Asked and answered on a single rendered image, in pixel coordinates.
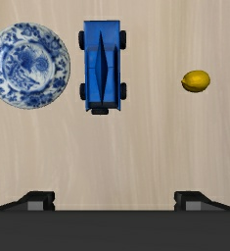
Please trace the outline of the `blue and white plate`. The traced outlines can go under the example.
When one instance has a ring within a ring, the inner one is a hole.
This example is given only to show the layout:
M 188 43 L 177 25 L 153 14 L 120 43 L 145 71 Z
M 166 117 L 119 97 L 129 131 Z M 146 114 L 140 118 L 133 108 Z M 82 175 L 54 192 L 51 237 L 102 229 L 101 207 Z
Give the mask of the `blue and white plate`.
M 0 31 L 0 99 L 30 110 L 54 102 L 69 81 L 70 57 L 44 25 L 18 23 Z

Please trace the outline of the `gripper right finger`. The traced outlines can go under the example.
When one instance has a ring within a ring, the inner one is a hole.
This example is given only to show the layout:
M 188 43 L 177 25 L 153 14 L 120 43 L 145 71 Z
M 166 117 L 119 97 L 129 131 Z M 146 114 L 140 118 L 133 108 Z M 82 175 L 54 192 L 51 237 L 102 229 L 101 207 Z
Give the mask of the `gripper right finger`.
M 211 201 L 200 191 L 175 191 L 175 211 L 230 211 L 230 206 Z

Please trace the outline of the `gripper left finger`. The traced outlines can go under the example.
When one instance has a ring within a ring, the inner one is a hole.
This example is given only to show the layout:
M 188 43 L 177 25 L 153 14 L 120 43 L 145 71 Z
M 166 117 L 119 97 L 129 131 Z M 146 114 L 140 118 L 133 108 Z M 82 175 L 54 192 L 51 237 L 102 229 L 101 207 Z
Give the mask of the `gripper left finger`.
M 18 201 L 0 206 L 0 211 L 54 211 L 54 191 L 29 191 Z

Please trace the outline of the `blue toy car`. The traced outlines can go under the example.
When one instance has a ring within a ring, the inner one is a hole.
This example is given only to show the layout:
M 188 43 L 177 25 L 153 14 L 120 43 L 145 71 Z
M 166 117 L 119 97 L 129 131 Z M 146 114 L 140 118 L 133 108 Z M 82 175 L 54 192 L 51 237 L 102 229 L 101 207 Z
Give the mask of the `blue toy car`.
M 120 81 L 120 51 L 126 48 L 126 31 L 120 29 L 120 21 L 85 21 L 78 43 L 84 51 L 85 81 L 79 95 L 85 110 L 92 115 L 120 110 L 127 97 L 126 83 Z

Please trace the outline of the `yellow lemon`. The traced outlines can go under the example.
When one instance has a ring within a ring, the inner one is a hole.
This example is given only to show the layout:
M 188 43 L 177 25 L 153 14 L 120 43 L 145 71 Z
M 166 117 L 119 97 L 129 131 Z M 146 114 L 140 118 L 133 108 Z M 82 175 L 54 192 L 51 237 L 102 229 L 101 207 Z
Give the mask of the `yellow lemon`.
M 210 84 L 210 77 L 205 71 L 190 71 L 181 80 L 185 90 L 190 92 L 202 92 Z

